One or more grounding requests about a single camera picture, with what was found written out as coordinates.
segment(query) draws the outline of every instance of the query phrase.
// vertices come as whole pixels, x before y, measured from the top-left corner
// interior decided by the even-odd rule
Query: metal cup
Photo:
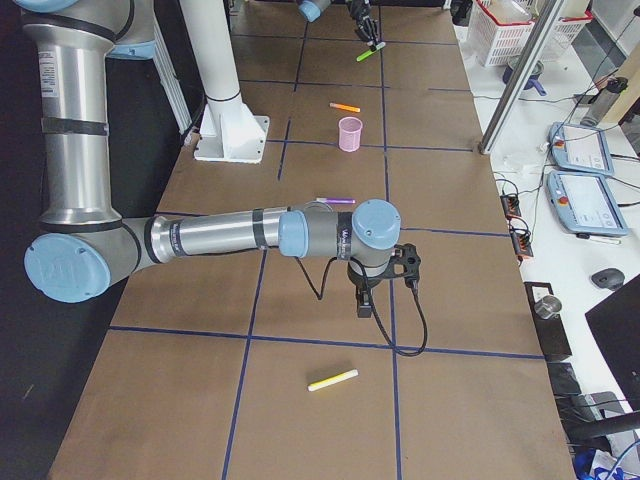
[[[545,295],[535,303],[533,309],[540,318],[547,320],[562,310],[562,303],[553,295]]]

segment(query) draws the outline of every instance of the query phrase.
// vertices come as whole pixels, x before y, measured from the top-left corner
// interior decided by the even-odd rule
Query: blue cap
[[[400,213],[384,200],[360,204],[353,212],[351,223],[362,243],[377,250],[393,248],[400,238]]]
[[[19,7],[38,13],[57,12],[70,7],[78,0],[13,0]]]
[[[298,10],[300,10],[302,16],[307,19],[307,22],[317,20],[322,13],[322,10],[320,10],[318,6],[310,0],[303,0],[303,2],[298,5]]]
[[[116,45],[107,54],[109,58],[119,60],[150,60],[156,54],[156,41]]]
[[[285,257],[304,257],[309,251],[309,227],[300,210],[285,212],[278,223],[278,248]]]
[[[38,290],[60,302],[83,302],[111,284],[102,255],[73,235],[48,233],[36,238],[24,255],[24,268]]]

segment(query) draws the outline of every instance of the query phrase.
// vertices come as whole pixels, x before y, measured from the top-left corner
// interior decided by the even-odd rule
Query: plastic basket
[[[535,0],[516,1],[529,11],[535,3]],[[534,25],[533,20],[524,23],[499,23],[487,9],[490,4],[491,0],[474,0],[469,20],[468,41],[476,49],[478,60],[485,67],[506,65],[509,58],[519,55]],[[558,20],[540,59],[558,60],[580,33],[582,27],[592,19],[591,13],[585,12],[582,18]]]

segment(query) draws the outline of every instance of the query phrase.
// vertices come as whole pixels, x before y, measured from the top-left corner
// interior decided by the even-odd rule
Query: black mouse
[[[624,283],[624,273],[617,268],[605,268],[591,275],[591,281],[596,287],[615,291]]]

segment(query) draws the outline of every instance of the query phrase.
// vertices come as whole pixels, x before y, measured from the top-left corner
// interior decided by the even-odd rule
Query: blue cable
[[[607,474],[607,476],[604,478],[604,480],[609,480],[611,478],[611,476],[614,474],[614,472],[616,471],[616,468],[618,468],[620,466],[620,463],[622,463],[622,460],[624,459],[624,457],[631,451],[633,450],[634,447],[640,445],[640,439],[636,440],[635,442],[633,442],[631,445],[629,445],[624,452],[622,452],[620,454],[620,456],[618,457],[618,459],[616,460],[616,463],[613,464],[613,467],[611,467],[611,470],[609,471],[609,473]]]

